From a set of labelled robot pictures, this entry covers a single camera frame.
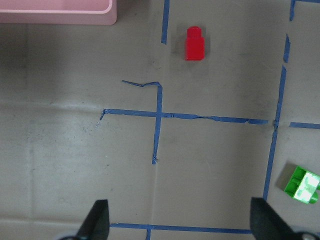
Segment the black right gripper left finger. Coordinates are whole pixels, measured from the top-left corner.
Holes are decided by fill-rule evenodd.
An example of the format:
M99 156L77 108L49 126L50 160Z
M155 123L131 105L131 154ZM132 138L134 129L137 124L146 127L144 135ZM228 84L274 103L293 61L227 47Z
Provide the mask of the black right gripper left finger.
M110 232L107 199L96 200L75 235L77 240L107 240Z

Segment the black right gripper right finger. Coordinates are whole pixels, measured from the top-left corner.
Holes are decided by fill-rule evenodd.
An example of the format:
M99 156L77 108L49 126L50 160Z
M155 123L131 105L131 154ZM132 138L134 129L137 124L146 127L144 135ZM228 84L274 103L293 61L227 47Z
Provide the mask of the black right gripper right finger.
M260 197L250 202L250 230L256 240L301 240L289 225Z

